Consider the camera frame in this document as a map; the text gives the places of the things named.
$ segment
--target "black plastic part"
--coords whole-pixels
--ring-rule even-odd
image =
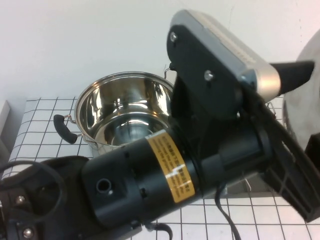
[[[233,185],[263,171],[273,156],[268,135],[257,123],[247,120],[230,128],[233,131],[224,137],[217,152],[196,163],[204,196],[214,193],[221,182]]]
[[[64,179],[67,187],[67,201],[51,218],[36,225],[38,239],[117,239],[116,237],[96,238],[96,236],[107,236],[115,232],[114,229],[107,230],[99,225],[95,216],[92,214],[80,179],[81,169],[87,161],[88,159],[86,157],[70,156],[42,162],[55,169]],[[12,200],[16,198],[17,194],[26,197],[32,205],[33,212],[40,216],[52,209],[59,195],[59,188],[52,176],[36,166],[31,166],[19,174],[5,178],[4,181],[7,185],[10,183],[19,183],[20,189],[25,192],[15,192],[14,189],[0,192],[2,209],[8,212],[10,212],[12,207],[18,207],[16,204],[9,203],[5,200],[7,198],[6,196],[11,194],[15,194],[14,197],[10,197]],[[10,216],[6,215],[5,223],[8,222],[10,222]],[[127,226],[126,229],[129,232],[131,226]],[[16,230],[14,228],[8,229],[7,236],[13,234],[9,233],[10,231]],[[118,232],[117,237],[125,233],[122,229],[120,233]]]
[[[69,144],[74,144],[77,141],[77,135],[71,133],[65,125],[65,117],[59,114],[54,115],[53,125],[59,136]]]
[[[176,68],[175,68],[175,66],[172,64],[172,62],[171,62],[170,65],[169,65],[169,69],[170,69],[171,71],[176,71]]]
[[[178,42],[173,43],[170,40],[171,32],[175,32],[179,36]],[[177,101],[174,98],[178,98],[179,94],[175,90],[183,85],[184,89],[179,90],[187,92],[179,94],[180,97],[185,98],[182,101],[189,105],[192,104],[190,100],[195,101],[194,104],[204,110],[209,115],[209,119],[212,117],[217,120],[235,118],[242,103],[242,91],[232,72],[183,25],[171,27],[166,48],[171,64],[177,72],[177,80],[181,81],[174,86],[172,114],[178,115],[177,113],[181,112],[177,108],[186,109],[189,107],[174,103]],[[211,81],[205,80],[204,77],[205,71],[208,70],[214,76]]]
[[[24,202],[19,204],[16,203],[16,199],[18,196],[24,197]],[[13,188],[9,191],[0,192],[0,200],[1,200],[1,240],[25,240],[23,236],[23,231],[25,228],[29,228],[33,233],[33,240],[40,240],[41,238],[38,235],[38,229],[35,225],[18,225],[14,221],[4,221],[10,218],[12,208],[20,209],[29,213],[33,213],[32,203],[24,191],[23,188]]]
[[[177,136],[167,130],[187,166],[195,195],[175,203],[166,176],[148,141],[143,138],[89,161],[82,170],[87,198],[106,228],[132,222],[150,223],[202,197],[193,161]],[[96,183],[107,178],[112,194],[96,193]]]
[[[107,194],[111,191],[112,184],[111,182],[106,179],[106,178],[101,178],[97,183],[96,183],[96,191],[99,194]]]
[[[281,81],[279,95],[295,90],[308,82],[315,68],[314,61],[272,63],[271,65],[279,73]]]
[[[306,153],[274,118],[265,101],[243,83],[244,107],[268,133],[274,158],[261,174],[262,179],[287,200],[306,222],[320,217],[320,141],[312,136]]]

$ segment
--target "black cable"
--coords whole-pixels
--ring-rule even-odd
[[[37,166],[41,169],[43,169],[45,172],[50,174],[53,178],[54,181],[56,182],[58,188],[59,188],[59,196],[58,199],[54,205],[54,207],[45,215],[38,216],[33,213],[24,211],[22,209],[17,209],[17,208],[12,208],[10,211],[10,221],[13,221],[15,223],[20,223],[20,224],[37,224],[40,222],[43,222],[47,218],[51,217],[60,206],[66,203],[67,201],[67,187],[64,182],[64,179],[50,166],[43,164],[41,162],[36,162],[36,161],[30,161],[30,160],[20,160],[20,161],[12,161],[12,162],[7,162],[3,165],[0,166],[0,173],[5,171],[8,168],[12,168],[14,166],[18,165],[34,165]],[[5,179],[2,179],[0,181],[0,191],[5,191],[7,189],[11,189],[15,187],[16,185],[20,185],[21,181],[13,181],[9,182],[6,181]]]
[[[241,240],[241,237],[240,237],[240,234],[238,232],[236,225],[231,220],[230,216],[222,209],[222,206],[220,203],[220,196],[221,196],[222,191],[225,189],[225,187],[226,187],[225,183],[222,183],[218,186],[216,193],[215,193],[215,197],[214,197],[215,205],[220,210],[220,212],[223,214],[225,219],[228,221],[228,223],[231,227],[231,231],[233,232],[235,240]]]
[[[172,232],[171,227],[169,227],[167,224],[165,223],[146,223],[145,224],[145,228],[148,229],[148,231],[164,231],[167,232],[169,235],[169,240],[172,240],[172,238],[174,237],[174,234]]]

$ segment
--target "pot handle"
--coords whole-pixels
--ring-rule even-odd
[[[53,125],[59,136],[69,144],[74,144],[77,141],[78,135],[71,133],[69,128],[65,125],[65,118],[69,118],[70,115],[54,115]]]
[[[164,79],[167,79],[167,72],[171,70],[171,71],[176,71],[176,68],[174,67],[174,65],[172,64],[172,62],[170,63],[169,67],[164,70]]]

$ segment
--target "metal bowl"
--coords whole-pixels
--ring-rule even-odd
[[[82,92],[73,122],[96,157],[169,127],[172,91],[170,82],[151,73],[109,75]]]

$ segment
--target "white surface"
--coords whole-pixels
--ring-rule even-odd
[[[59,156],[80,155],[92,158],[89,146],[82,141],[81,137],[76,144],[70,145],[62,141],[49,119],[57,109],[57,103],[64,106],[63,101],[36,100],[27,102],[27,122],[21,125],[20,134],[16,139],[15,147],[10,156],[10,161],[35,160],[44,161],[48,158]],[[66,104],[72,111],[75,99],[66,100]],[[274,100],[275,107],[281,107],[282,98]],[[40,106],[52,106],[47,120],[34,120],[38,116]],[[76,127],[72,132],[79,132]],[[4,176],[12,176],[25,169],[23,166],[15,166],[4,172]],[[297,212],[283,200],[282,197],[262,198],[229,198],[221,199],[223,210],[230,215],[236,223],[237,229],[243,240],[318,240],[320,236],[320,219],[306,224]],[[220,213],[213,199],[195,201],[189,206],[176,210],[161,217],[158,222],[168,223],[173,230],[173,240],[232,240],[231,228],[227,220]],[[143,232],[135,235],[132,240],[168,240],[165,232]]]
[[[12,109],[8,141],[13,145],[27,98],[78,96],[121,71],[162,76],[169,23],[182,8],[214,16],[272,62],[295,60],[320,27],[318,0],[2,0],[0,96]]]

